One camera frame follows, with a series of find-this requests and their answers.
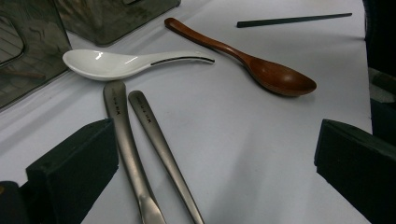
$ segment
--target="spoon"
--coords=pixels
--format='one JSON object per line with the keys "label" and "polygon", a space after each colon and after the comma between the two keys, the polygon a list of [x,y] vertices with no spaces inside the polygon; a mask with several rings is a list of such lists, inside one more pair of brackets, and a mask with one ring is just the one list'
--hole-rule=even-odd
{"label": "spoon", "polygon": [[186,60],[215,62],[212,57],[191,50],[123,55],[90,49],[73,49],[67,51],[63,59],[64,63],[76,73],[100,81],[123,79],[162,63]]}
{"label": "spoon", "polygon": [[164,21],[165,26],[187,39],[205,46],[230,54],[240,61],[250,75],[269,91],[287,96],[299,96],[314,91],[315,81],[303,74],[278,63],[272,63],[248,55],[217,40],[201,35],[174,18]]}

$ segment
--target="white table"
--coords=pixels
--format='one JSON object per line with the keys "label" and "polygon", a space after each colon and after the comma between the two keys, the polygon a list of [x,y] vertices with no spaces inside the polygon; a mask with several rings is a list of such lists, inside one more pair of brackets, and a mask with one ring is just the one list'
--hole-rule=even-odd
{"label": "white table", "polygon": [[[238,29],[237,21],[352,12],[352,17]],[[167,30],[190,28],[314,79],[318,88],[285,98],[259,87],[235,59]],[[320,123],[335,119],[371,132],[358,0],[183,0],[114,45],[100,49],[69,34],[74,49],[146,54],[193,49],[206,63],[159,65],[124,80],[141,90],[163,129],[206,223],[368,223],[316,173]],[[0,180],[26,182],[24,169],[82,126],[106,118],[105,83],[66,72],[0,114]],[[130,107],[134,138],[167,223],[192,223]],[[83,223],[141,223],[122,164]]]}

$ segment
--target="wooden spoon handle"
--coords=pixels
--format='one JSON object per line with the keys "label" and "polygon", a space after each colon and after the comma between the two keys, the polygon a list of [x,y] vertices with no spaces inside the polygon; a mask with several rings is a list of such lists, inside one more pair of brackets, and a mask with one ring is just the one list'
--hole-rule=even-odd
{"label": "wooden spoon handle", "polygon": [[218,40],[214,40],[205,35],[201,35],[200,33],[193,31],[191,28],[189,28],[188,26],[184,25],[183,23],[181,23],[180,21],[174,18],[168,18],[164,22],[165,22],[165,26],[168,29],[177,33],[178,35],[181,35],[189,39],[190,41],[195,42],[204,47],[221,50],[225,53],[234,56],[236,59],[244,63],[243,58],[247,56],[244,52],[234,49],[233,47],[221,43]]}

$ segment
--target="white spoon bowl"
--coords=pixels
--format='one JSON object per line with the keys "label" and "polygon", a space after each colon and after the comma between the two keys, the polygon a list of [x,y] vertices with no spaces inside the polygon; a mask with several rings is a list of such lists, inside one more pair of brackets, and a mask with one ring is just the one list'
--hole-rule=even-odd
{"label": "white spoon bowl", "polygon": [[147,55],[123,55],[91,49],[73,49],[67,51],[63,59],[64,63],[74,72],[100,81],[123,79],[162,63],[176,61],[215,62],[207,54],[192,50]]}

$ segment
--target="spoon handle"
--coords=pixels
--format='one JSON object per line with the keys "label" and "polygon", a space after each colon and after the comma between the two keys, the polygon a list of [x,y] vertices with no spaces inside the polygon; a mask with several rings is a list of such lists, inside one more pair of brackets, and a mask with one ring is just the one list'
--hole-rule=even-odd
{"label": "spoon handle", "polygon": [[172,180],[176,185],[184,204],[186,204],[194,223],[204,224],[204,220],[202,219],[198,207],[192,198],[183,175],[177,167],[172,151],[166,143],[160,125],[155,119],[154,113],[152,112],[145,95],[142,91],[131,91],[128,95],[128,99],[137,115],[137,118],[147,133],[149,140],[152,145],[154,145],[158,155],[163,161],[166,171],[172,177]]}
{"label": "spoon handle", "polygon": [[134,143],[129,125],[125,84],[122,81],[107,83],[104,88],[104,98],[107,114],[114,120],[120,154],[133,186],[143,223],[165,224]]}
{"label": "spoon handle", "polygon": [[199,45],[202,45],[207,48],[218,49],[225,53],[228,53],[238,59],[241,63],[245,63],[246,60],[251,58],[251,56],[247,55],[246,53],[239,51],[229,45],[226,45],[218,40],[212,39],[205,35],[202,35],[188,26],[184,25],[180,21],[176,20],[175,18],[168,18],[164,21],[165,26],[170,29],[171,31],[177,33],[178,35],[184,36],[185,38],[189,39],[192,42],[195,42]]}

